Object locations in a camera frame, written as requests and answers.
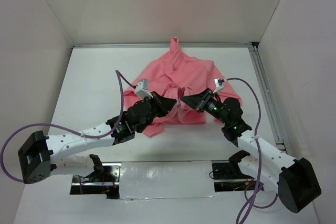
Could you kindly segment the pink zip jacket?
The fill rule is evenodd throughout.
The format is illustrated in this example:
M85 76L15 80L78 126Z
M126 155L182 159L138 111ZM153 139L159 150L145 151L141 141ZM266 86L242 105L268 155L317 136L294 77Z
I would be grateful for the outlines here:
M150 91L177 101L170 113L165 117L155 118L144 130L144 134L148 137L158 135L164 131L164 125L168 124L206 123L205 114L192 110L180 97L198 94L206 88L214 90L214 80L217 78L223 79L224 76L212 60L188 56L182 52L179 40L173 37L169 51L150 62L133 81L135 85L140 80L147 79Z

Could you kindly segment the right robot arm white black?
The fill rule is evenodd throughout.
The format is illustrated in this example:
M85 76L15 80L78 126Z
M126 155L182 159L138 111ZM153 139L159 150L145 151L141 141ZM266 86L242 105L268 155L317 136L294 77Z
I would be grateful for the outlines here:
M296 159L279 150L242 119L243 111L235 98L224 102L215 99L210 89L183 96L181 100L197 112L207 112L223 123L224 137L241 150L230 158L229 172L235 178L244 174L259 178L275 191L282 204L298 213L321 195L312 164L305 158Z

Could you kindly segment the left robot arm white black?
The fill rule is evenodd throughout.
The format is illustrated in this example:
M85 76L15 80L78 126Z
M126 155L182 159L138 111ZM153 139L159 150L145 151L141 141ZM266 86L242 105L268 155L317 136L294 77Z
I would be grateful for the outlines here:
M23 182L33 184L50 176L61 158L98 147L117 145L134 139L143 132L155 118L168 115L176 104L175 99L164 98L156 92L153 97L144 98L124 111L121 121L109 119L95 130L116 127L105 137L94 138L92 133L45 136L43 131L32 133L18 151Z

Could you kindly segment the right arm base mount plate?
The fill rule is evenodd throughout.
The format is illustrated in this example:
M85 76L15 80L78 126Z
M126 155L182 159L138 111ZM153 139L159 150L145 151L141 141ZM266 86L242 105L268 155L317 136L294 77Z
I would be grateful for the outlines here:
M214 182L215 192L254 190L256 179L243 174L229 161L212 162L209 177Z

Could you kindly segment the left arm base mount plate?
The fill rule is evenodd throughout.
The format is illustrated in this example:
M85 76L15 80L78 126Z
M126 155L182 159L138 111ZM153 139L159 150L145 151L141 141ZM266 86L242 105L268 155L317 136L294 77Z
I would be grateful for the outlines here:
M107 199L119 199L121 163L103 163L103 172L95 179L74 175L70 195L103 195Z

